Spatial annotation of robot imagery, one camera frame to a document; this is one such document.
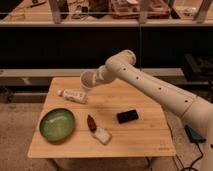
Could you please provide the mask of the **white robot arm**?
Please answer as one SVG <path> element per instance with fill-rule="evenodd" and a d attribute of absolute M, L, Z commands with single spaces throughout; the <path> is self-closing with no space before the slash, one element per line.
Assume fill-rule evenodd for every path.
<path fill-rule="evenodd" d="M 170 110 L 206 139 L 200 171 L 213 171 L 213 104 L 191 92 L 150 76 L 134 67 L 136 56 L 123 50 L 95 71 L 94 85 L 119 78 Z"/>

